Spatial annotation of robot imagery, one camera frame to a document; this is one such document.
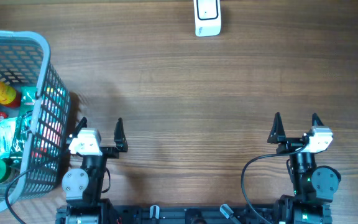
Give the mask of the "mint wet wipes pack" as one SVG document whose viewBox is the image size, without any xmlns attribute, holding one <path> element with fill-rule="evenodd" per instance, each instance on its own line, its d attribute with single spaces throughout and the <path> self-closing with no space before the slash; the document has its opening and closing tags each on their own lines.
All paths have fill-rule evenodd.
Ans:
<svg viewBox="0 0 358 224">
<path fill-rule="evenodd" d="M 0 159 L 10 156 L 14 140 L 17 118 L 8 118 L 0 121 Z"/>
</svg>

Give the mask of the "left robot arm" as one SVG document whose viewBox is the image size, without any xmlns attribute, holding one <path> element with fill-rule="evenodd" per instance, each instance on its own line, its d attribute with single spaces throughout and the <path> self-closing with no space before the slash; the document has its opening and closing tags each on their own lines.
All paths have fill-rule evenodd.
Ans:
<svg viewBox="0 0 358 224">
<path fill-rule="evenodd" d="M 118 159 L 121 152 L 128 151 L 123 120 L 119 118 L 114 129 L 114 146 L 101 146 L 97 129 L 87 127 L 82 118 L 67 139 L 70 154 L 82 158 L 79 168 L 70 169 L 63 176 L 62 188 L 66 193 L 67 206 L 57 210 L 56 223 L 122 223 L 120 214 L 111 201 L 101 195 L 110 189 L 103 188 L 104 176 L 110 176 L 108 159 Z"/>
</svg>

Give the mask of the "white barcode scanner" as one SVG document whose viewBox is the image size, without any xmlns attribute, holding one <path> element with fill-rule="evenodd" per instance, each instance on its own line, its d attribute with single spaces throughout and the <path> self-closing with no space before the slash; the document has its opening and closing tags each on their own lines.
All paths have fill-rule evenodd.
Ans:
<svg viewBox="0 0 358 224">
<path fill-rule="evenodd" d="M 219 35 L 222 27 L 220 0 L 193 0 L 197 37 Z"/>
</svg>

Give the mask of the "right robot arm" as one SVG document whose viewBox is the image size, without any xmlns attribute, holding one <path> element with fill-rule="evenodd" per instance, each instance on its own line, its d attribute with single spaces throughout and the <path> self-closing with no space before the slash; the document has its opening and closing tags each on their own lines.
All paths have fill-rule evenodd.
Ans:
<svg viewBox="0 0 358 224">
<path fill-rule="evenodd" d="M 311 129 L 300 138 L 289 138 L 280 113 L 275 114 L 267 142 L 278 144 L 278 155 L 289 155 L 286 165 L 294 195 L 282 195 L 274 203 L 274 223 L 333 222 L 329 204 L 338 190 L 341 175 L 332 167 L 318 166 L 315 161 L 315 155 L 326 151 L 333 137 L 330 127 L 314 113 Z"/>
</svg>

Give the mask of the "yellow red sauce bottle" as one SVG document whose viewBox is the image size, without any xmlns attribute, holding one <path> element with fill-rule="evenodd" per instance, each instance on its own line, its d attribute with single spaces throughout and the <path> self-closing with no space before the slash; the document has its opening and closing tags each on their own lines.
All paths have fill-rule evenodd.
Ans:
<svg viewBox="0 0 358 224">
<path fill-rule="evenodd" d="M 21 103 L 21 93 L 7 85 L 0 82 L 0 104 L 8 108 L 18 108 Z"/>
</svg>

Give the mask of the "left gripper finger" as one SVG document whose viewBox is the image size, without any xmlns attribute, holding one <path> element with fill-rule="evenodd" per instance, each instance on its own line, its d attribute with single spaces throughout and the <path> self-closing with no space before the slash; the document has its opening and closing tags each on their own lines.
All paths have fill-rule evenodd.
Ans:
<svg viewBox="0 0 358 224">
<path fill-rule="evenodd" d="M 124 133 L 124 125 L 122 118 L 119 118 L 114 129 L 114 142 L 119 152 L 128 151 L 128 143 Z"/>
<path fill-rule="evenodd" d="M 82 117 L 82 119 L 80 120 L 80 122 L 76 125 L 76 127 L 74 128 L 74 131 L 71 133 L 71 138 L 76 138 L 79 134 L 79 132 L 83 129 L 87 127 L 87 122 L 88 120 L 86 119 L 86 117 Z"/>
</svg>

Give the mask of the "green 3M gloves packet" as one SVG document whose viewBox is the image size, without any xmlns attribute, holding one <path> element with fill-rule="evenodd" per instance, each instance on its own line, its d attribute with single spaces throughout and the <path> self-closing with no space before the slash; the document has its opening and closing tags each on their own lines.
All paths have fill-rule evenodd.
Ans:
<svg viewBox="0 0 358 224">
<path fill-rule="evenodd" d="M 9 158 L 15 163 L 22 160 L 25 143 L 28 140 L 27 133 L 30 131 L 32 112 L 35 106 L 37 88 L 35 86 L 22 86 L 22 98 L 19 114 L 16 118 L 16 128 Z"/>
</svg>

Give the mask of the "grey plastic mesh basket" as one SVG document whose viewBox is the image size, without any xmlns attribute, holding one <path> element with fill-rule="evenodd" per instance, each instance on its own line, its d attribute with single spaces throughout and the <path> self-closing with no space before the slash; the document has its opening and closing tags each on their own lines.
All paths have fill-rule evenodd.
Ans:
<svg viewBox="0 0 358 224">
<path fill-rule="evenodd" d="M 30 31 L 0 30 L 0 81 L 16 89 L 35 86 L 35 106 L 32 112 L 28 140 L 20 168 L 27 175 L 10 189 L 0 184 L 0 212 L 9 201 L 41 197 L 58 183 L 58 161 L 46 163 L 65 150 L 67 122 L 71 99 L 68 89 L 50 61 L 51 51 L 46 39 Z"/>
</svg>

